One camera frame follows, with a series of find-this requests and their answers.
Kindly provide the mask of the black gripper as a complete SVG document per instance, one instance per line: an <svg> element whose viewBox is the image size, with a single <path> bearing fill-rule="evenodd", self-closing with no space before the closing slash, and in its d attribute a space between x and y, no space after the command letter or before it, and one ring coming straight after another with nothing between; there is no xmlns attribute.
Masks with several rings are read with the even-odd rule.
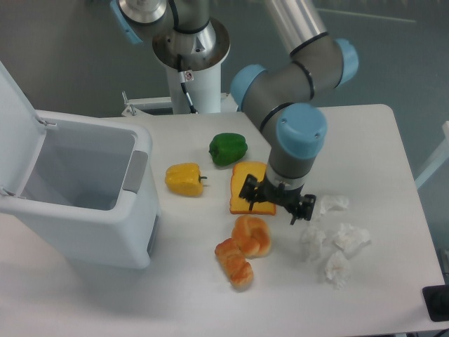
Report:
<svg viewBox="0 0 449 337"><path fill-rule="evenodd" d="M288 189L286 184L273 184L266 176L259 184L255 176L248 174L239 192L239 198L249 203L249 211L253 210L255 203L270 202L282 206L292 215L290 224L294 225L296 220L311 220L316 204L316 195L301 195L302 189L303 185Z"/></svg>

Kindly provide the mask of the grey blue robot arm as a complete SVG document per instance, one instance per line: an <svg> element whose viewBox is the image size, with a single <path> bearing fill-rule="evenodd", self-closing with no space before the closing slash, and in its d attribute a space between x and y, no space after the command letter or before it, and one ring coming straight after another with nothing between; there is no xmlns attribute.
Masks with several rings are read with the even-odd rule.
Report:
<svg viewBox="0 0 449 337"><path fill-rule="evenodd" d="M133 44L152 45L166 69L176 114L219 112L221 64L230 49L226 28L207 1L112 1L121 30ZM303 194L321 151L327 122L310 101L349 81L358 55L345 39L333 39L311 1L267 1L290 62L275 72L249 65L232 80L230 93L269 143L262 180L248 176L239 196L249 204L282 206L293 220L312 217L316 197Z"/></svg>

